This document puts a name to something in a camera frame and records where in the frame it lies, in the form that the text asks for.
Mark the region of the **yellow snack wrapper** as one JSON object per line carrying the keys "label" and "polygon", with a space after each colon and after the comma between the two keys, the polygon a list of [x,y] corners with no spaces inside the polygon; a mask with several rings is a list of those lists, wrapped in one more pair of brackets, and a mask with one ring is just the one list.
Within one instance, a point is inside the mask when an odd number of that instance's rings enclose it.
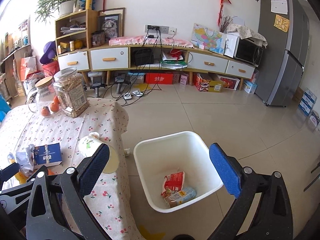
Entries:
{"label": "yellow snack wrapper", "polygon": [[19,184],[25,184],[28,180],[28,177],[21,171],[15,174],[15,178],[18,180]]}

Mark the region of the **white paper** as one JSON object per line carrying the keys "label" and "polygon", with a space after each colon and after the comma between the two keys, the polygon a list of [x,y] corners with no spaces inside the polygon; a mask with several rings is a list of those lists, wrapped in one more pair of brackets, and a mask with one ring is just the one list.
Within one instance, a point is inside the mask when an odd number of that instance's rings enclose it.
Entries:
{"label": "white paper", "polygon": [[18,163],[20,172],[29,177],[34,172],[34,150],[35,146],[30,144],[22,152],[9,153],[7,156],[8,161]]}

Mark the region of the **small blue biscuit box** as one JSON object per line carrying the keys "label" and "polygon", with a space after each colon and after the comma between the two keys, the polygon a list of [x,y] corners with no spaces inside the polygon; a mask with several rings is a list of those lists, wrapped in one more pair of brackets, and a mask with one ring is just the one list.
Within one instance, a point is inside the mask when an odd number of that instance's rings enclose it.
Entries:
{"label": "small blue biscuit box", "polygon": [[34,168],[38,169],[42,166],[51,167],[62,163],[62,154],[60,144],[49,144],[43,146],[35,146],[34,148]]}

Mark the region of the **paper cup with green print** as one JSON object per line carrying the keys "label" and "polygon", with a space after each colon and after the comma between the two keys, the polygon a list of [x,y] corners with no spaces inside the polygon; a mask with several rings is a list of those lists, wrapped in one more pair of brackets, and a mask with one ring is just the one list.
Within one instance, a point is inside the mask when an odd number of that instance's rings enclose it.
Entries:
{"label": "paper cup with green print", "polygon": [[84,136],[79,141],[79,151],[85,157],[93,157],[103,168],[102,172],[105,174],[116,172],[120,165],[119,154],[110,144],[101,139]]}

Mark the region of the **printed tissue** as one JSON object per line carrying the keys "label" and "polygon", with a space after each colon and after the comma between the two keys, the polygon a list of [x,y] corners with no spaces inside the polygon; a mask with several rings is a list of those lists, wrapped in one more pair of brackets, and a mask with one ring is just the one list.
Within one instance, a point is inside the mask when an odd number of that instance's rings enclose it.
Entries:
{"label": "printed tissue", "polygon": [[98,132],[91,132],[89,133],[88,135],[90,138],[93,138],[93,139],[97,139],[99,140],[100,139],[100,134]]}

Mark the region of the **red white snack bag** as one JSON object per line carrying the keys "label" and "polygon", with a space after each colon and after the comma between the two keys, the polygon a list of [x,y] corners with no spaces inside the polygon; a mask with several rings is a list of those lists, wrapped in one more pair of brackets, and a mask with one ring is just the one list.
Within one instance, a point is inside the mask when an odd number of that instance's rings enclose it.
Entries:
{"label": "red white snack bag", "polygon": [[162,185],[161,196],[166,198],[183,189],[184,179],[185,172],[183,171],[166,175]]}

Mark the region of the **white trash bin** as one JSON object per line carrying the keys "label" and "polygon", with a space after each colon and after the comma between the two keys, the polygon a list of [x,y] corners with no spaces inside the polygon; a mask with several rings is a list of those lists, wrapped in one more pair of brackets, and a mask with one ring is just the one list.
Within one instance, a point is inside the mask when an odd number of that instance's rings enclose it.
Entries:
{"label": "white trash bin", "polygon": [[[178,132],[139,142],[134,150],[137,171],[148,204],[160,213],[171,213],[190,206],[219,190],[223,182],[209,157],[201,137],[191,131]],[[169,207],[161,196],[166,175],[184,172],[184,186],[196,196],[176,207]]]}

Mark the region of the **tangerine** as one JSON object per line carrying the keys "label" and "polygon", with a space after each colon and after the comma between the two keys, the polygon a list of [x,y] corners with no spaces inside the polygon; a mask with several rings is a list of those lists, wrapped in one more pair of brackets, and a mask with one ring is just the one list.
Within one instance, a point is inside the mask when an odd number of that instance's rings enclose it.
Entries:
{"label": "tangerine", "polygon": [[59,102],[59,99],[58,99],[58,97],[57,96],[55,96],[54,97],[54,100],[53,100],[55,103],[57,103],[57,104],[59,104],[60,102]]}
{"label": "tangerine", "polygon": [[57,103],[57,102],[54,101],[54,102],[52,102],[52,103],[50,104],[50,110],[51,110],[53,113],[58,112],[59,109],[60,109],[59,103]]}
{"label": "tangerine", "polygon": [[44,117],[49,117],[51,115],[49,107],[44,106],[41,111],[40,111],[41,115]]}

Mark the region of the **glass teapot with wooden lid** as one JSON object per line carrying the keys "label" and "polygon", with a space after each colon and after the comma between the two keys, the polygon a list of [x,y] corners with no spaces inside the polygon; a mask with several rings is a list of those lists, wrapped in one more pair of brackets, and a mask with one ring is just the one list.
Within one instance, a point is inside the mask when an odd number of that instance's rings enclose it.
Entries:
{"label": "glass teapot with wooden lid", "polygon": [[[40,81],[37,81],[37,83],[35,84],[35,90],[31,91],[27,96],[27,106],[29,108],[29,111],[31,111],[31,113],[42,116],[40,113],[41,109],[44,106],[47,106],[50,110],[50,104],[53,102],[55,96],[56,91],[54,88],[54,78],[52,76],[47,76]],[[51,115],[49,117],[52,117],[58,112],[53,113],[50,110],[50,113]]]}

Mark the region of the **plastic jar of seeds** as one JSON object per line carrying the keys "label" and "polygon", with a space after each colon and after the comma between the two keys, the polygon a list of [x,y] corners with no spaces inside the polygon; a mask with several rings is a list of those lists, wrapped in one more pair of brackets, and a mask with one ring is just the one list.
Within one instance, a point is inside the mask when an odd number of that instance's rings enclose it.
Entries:
{"label": "plastic jar of seeds", "polygon": [[67,116],[76,118],[89,107],[82,75],[75,67],[65,68],[54,75],[54,89]]}

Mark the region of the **purple hat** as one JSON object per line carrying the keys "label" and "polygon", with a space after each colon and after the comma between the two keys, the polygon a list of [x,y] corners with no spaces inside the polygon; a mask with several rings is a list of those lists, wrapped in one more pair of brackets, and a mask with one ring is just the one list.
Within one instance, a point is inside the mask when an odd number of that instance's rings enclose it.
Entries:
{"label": "purple hat", "polygon": [[43,55],[40,58],[40,63],[41,64],[51,63],[55,57],[56,57],[55,41],[50,41],[46,43],[46,45],[43,48]]}

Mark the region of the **black microwave oven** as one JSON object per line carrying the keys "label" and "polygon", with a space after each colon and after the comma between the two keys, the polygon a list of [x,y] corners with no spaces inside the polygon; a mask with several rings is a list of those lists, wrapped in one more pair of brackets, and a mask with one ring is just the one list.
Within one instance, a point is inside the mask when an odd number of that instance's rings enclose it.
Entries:
{"label": "black microwave oven", "polygon": [[263,55],[263,48],[254,42],[238,38],[234,51],[234,58],[247,62],[256,67],[259,66]]}

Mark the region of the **wooden TV cabinet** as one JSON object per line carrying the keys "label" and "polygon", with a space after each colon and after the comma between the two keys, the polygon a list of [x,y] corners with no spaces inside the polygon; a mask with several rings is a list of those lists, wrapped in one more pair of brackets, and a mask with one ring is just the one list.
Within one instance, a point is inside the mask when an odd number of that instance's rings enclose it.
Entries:
{"label": "wooden TV cabinet", "polygon": [[[142,67],[133,62],[133,53],[140,49],[151,49],[154,56],[154,64],[146,64]],[[163,53],[176,49],[182,53],[185,67],[173,68],[168,64],[162,63]],[[116,70],[123,71],[141,71],[147,72],[156,70],[158,72],[165,70],[176,70],[186,72],[189,75],[189,84],[193,84],[194,73],[215,73],[240,79],[239,88],[242,88],[244,80],[251,79],[255,66],[225,55],[220,55],[200,48],[187,48],[179,46],[165,46],[160,44],[130,44],[124,46],[100,46],[96,48],[85,48],[71,52],[66,52],[58,56],[59,66],[64,69],[69,66],[75,66],[83,75],[84,80],[89,84],[88,72],[104,72],[103,80],[110,83],[112,72]]]}

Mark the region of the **grey refrigerator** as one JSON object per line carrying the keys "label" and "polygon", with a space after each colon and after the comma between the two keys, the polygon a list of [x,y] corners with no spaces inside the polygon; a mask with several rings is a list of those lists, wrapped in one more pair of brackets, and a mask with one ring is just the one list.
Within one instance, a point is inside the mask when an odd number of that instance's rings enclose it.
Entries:
{"label": "grey refrigerator", "polygon": [[261,0],[259,34],[267,41],[255,93],[267,106],[286,107],[304,73],[309,18],[298,0]]}

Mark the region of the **colourful map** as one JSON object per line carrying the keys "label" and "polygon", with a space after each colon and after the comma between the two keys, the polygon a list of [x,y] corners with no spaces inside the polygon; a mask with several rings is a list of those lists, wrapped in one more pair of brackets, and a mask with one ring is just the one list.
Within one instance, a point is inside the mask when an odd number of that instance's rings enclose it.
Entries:
{"label": "colourful map", "polygon": [[191,43],[205,50],[223,55],[226,45],[226,34],[195,23]]}

